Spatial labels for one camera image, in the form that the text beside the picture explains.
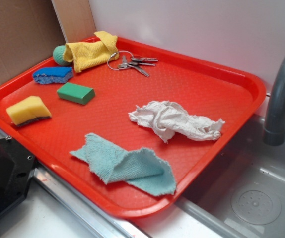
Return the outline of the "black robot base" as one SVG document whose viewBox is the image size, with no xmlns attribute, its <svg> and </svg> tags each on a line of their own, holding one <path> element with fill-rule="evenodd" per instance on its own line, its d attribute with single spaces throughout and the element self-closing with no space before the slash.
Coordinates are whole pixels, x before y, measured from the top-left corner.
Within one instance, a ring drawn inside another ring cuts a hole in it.
<svg viewBox="0 0 285 238">
<path fill-rule="evenodd" d="M 26 199 L 35 166 L 35 156 L 17 140 L 0 139 L 0 218 Z"/>
</svg>

